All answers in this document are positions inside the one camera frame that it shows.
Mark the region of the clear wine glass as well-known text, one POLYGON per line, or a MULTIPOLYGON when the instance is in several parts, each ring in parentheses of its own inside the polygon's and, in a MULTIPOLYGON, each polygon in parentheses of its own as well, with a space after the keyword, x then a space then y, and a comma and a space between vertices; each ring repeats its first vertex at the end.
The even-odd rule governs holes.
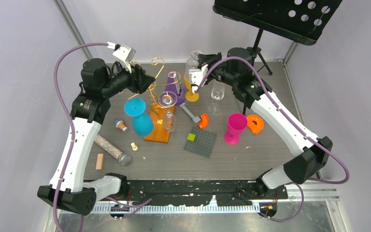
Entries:
POLYGON ((174 115, 174 110, 172 109, 175 107, 176 103, 177 96, 173 92, 164 91, 158 97, 159 106, 166 109, 162 125, 169 132, 174 131, 177 125, 177 119, 176 116, 174 115))

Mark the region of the blue plastic goblet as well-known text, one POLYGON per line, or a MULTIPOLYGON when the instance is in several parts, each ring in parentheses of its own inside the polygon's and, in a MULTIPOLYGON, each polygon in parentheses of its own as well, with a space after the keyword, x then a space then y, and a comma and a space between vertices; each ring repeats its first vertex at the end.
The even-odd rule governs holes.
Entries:
POLYGON ((145 110, 146 103, 141 98, 132 98, 124 105, 124 112, 132 117, 135 134, 140 137, 146 137, 154 130, 153 121, 145 110))

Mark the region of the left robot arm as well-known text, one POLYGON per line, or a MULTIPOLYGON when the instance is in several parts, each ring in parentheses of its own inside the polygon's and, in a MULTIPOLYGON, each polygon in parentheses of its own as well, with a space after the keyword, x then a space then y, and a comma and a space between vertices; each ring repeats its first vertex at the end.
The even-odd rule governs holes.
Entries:
POLYGON ((107 173, 84 183, 89 153, 110 109, 110 98, 125 89, 142 94, 156 79, 138 64, 113 73, 100 58, 84 62, 81 77, 81 92, 66 112, 72 125, 61 161, 50 183, 38 188, 37 196, 54 208, 86 216, 97 201, 108 196, 123 200, 129 193, 127 177, 122 174, 107 173))

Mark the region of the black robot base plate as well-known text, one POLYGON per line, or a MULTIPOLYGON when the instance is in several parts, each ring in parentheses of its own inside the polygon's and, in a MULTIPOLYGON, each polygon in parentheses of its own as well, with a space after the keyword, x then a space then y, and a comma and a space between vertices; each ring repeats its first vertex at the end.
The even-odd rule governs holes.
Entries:
POLYGON ((254 180, 128 180, 116 200, 139 205, 150 199, 151 206, 207 206, 216 200, 219 206, 248 206, 253 200, 286 200, 285 187, 260 193, 254 180))

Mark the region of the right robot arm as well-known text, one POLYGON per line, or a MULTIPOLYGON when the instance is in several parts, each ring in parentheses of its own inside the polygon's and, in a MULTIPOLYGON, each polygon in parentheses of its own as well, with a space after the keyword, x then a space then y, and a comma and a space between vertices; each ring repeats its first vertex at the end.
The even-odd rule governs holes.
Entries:
POLYGON ((211 80, 231 86, 235 98, 266 121, 293 155, 290 161, 256 179, 260 197, 269 198, 276 188, 285 184, 302 184, 327 164, 332 141, 302 125, 278 100, 251 62, 239 56, 222 58, 221 53, 197 57, 198 73, 192 75, 192 90, 198 92, 211 80))

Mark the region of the gold wire glass rack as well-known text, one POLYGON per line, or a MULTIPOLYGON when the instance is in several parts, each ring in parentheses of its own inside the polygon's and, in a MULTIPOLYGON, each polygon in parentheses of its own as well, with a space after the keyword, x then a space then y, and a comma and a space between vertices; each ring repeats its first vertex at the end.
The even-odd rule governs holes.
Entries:
POLYGON ((132 126, 136 135, 149 142, 167 143, 170 132, 175 129, 173 109, 178 102, 177 92, 163 91, 159 95, 154 92, 158 84, 153 82, 146 91, 150 93, 150 114, 147 114, 146 102, 135 94, 128 98, 124 111, 132 117, 132 126))

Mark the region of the magenta plastic goblet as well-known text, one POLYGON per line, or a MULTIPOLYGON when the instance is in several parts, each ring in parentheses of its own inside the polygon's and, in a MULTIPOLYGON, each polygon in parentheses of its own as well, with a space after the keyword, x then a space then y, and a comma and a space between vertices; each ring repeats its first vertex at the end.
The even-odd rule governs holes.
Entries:
POLYGON ((248 121, 245 115, 241 113, 231 114, 227 120, 227 131, 223 136, 224 141, 229 145, 237 144, 247 124, 248 121))

